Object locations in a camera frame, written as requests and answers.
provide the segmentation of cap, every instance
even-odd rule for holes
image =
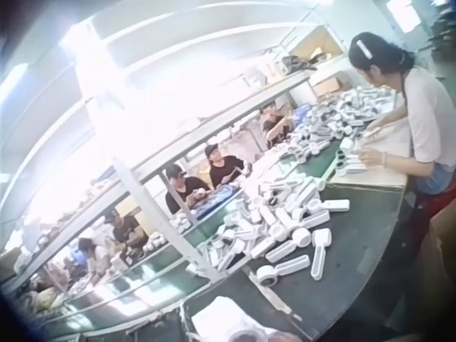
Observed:
[[[186,172],[178,164],[172,164],[166,168],[165,174],[168,179],[171,179],[181,178]]]
[[[204,149],[204,153],[205,153],[206,157],[209,158],[211,153],[213,153],[217,148],[219,148],[218,144],[213,144],[213,145],[206,146],[206,148]]]
[[[117,213],[117,210],[112,209],[109,212],[105,214],[105,223],[113,223],[115,220],[115,217],[117,217],[119,214]]]

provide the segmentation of black shirt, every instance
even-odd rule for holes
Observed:
[[[263,122],[263,134],[266,136],[266,134],[274,127],[277,126],[277,124],[282,120],[284,117],[281,115],[278,115],[275,117],[274,121],[269,121],[266,120]],[[268,148],[273,147],[275,144],[280,143],[283,139],[286,138],[286,135],[290,133],[290,127],[289,126],[284,126],[284,132],[279,133],[274,139],[272,140],[267,140],[267,145]]]
[[[130,239],[130,233],[135,232],[135,228],[138,227],[140,224],[133,216],[127,215],[123,218],[123,225],[121,227],[115,227],[113,230],[114,239],[119,241],[120,243],[126,243]],[[132,248],[142,248],[145,244],[147,244],[148,237],[144,234],[144,237],[139,241],[136,242],[134,245],[130,246]]]
[[[211,164],[209,176],[211,177],[211,182],[214,187],[217,187],[217,185],[222,182],[222,178],[230,175],[236,167],[241,170],[244,169],[244,162],[233,155],[228,155],[226,157],[223,157],[223,159],[225,161],[225,165],[222,167],[217,167]],[[234,171],[232,176],[229,178],[229,181],[231,182],[235,180],[240,174],[241,173],[238,170]]]
[[[190,195],[194,190],[203,188],[204,190],[210,190],[209,185],[207,185],[203,180],[198,177],[186,177],[185,178],[185,192],[179,192],[176,190],[177,194],[182,198],[182,201],[185,202],[187,196]],[[178,203],[172,198],[169,192],[165,195],[166,205],[170,210],[171,214],[175,214],[180,210]]]

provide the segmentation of paper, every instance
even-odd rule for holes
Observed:
[[[202,342],[228,342],[230,336],[243,330],[260,330],[267,335],[277,332],[255,321],[230,298],[221,296],[194,315],[192,321]]]

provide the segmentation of green work surface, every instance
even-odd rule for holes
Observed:
[[[271,288],[301,318],[299,326],[312,339],[337,322],[371,279],[395,229],[403,191],[330,185],[321,193],[321,199],[351,201],[348,212],[334,212],[329,222],[317,227],[329,228],[332,235],[322,280],[315,281],[309,267],[279,277]],[[314,248],[297,249],[279,262],[304,254],[313,260]],[[260,258],[251,260],[248,266],[256,271],[267,264],[265,258]],[[382,298],[386,294],[376,295]]]
[[[163,307],[182,300],[187,295],[208,283],[206,278],[193,277],[185,271],[188,262],[183,262],[159,279],[150,281],[137,289],[131,289],[115,300],[96,306],[72,316],[49,321],[45,329],[50,337],[93,331],[116,326],[146,316]],[[130,283],[135,288],[138,284]],[[98,290],[105,301],[113,297],[107,286]]]
[[[307,175],[321,177],[332,163],[339,144],[340,142],[338,140],[333,141],[319,156],[310,157],[309,161],[304,165],[296,166],[296,161],[293,157],[284,158],[272,166],[271,169],[267,170],[262,177],[269,177],[273,180],[279,176],[301,175],[304,172]],[[203,219],[196,228],[191,229],[185,234],[187,241],[195,247],[209,239],[217,231],[217,228],[223,224],[224,216],[229,210],[234,208],[235,199],[243,196],[245,194],[240,191],[217,211]],[[125,273],[110,280],[107,284],[99,285],[95,288],[95,291],[89,291],[71,299],[65,306],[77,311],[100,303],[103,301],[103,297],[98,294],[98,288],[101,286],[104,289],[108,289],[112,295],[121,296],[123,292],[131,288],[130,285],[132,283],[135,286],[147,283],[156,277],[156,273],[162,271],[181,257],[181,254],[173,246],[167,245],[162,247],[157,252],[153,252],[150,256],[147,256],[141,262],[129,268]]]

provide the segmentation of cardboard box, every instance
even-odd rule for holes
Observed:
[[[332,77],[313,86],[313,91],[315,91],[315,94],[317,96],[323,96],[328,93],[335,93],[337,91],[340,91],[342,87],[342,81],[337,77]]]

